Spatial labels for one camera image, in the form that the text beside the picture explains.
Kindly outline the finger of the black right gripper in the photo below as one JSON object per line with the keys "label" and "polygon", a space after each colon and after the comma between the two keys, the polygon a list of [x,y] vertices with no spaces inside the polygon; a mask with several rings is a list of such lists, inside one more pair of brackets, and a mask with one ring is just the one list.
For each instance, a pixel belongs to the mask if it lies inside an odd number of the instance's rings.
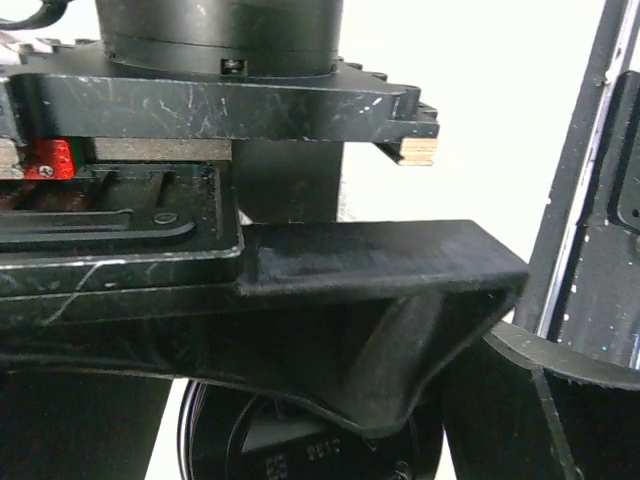
{"label": "finger of the black right gripper", "polygon": [[515,304],[526,262],[469,220],[253,224],[229,284],[178,293],[166,372],[290,401],[367,436]]}

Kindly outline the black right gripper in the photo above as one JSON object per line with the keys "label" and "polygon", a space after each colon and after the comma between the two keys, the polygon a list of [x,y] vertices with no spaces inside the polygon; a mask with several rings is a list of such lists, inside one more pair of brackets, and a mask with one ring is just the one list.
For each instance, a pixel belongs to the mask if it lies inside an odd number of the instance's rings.
{"label": "black right gripper", "polygon": [[162,328],[242,270],[253,224],[338,223],[347,143],[423,163],[417,87],[332,57],[126,64],[101,49],[1,68],[1,372],[171,379]]}

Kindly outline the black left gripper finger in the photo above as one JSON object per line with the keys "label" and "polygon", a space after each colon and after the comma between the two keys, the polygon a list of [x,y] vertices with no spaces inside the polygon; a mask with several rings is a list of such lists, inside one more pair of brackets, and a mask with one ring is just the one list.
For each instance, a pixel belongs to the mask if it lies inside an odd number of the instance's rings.
{"label": "black left gripper finger", "polygon": [[446,369],[460,479],[636,479],[639,373],[500,324]]}

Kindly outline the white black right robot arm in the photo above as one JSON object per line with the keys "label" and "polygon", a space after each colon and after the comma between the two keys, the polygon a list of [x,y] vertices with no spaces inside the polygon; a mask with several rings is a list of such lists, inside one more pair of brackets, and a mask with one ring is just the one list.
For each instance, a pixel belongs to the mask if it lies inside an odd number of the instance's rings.
{"label": "white black right robot arm", "polygon": [[1,69],[1,368],[187,377],[366,437],[513,306],[468,220],[339,223],[341,148],[427,166],[434,108],[338,1],[101,1]]}

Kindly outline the black plastic cup lid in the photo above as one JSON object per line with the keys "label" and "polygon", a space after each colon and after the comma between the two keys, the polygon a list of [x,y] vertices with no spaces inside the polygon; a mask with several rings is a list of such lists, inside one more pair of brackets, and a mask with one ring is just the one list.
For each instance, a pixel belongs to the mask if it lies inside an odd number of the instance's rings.
{"label": "black plastic cup lid", "polygon": [[399,432],[366,439],[293,404],[196,381],[177,433],[184,479],[432,479],[442,444],[429,402]]}

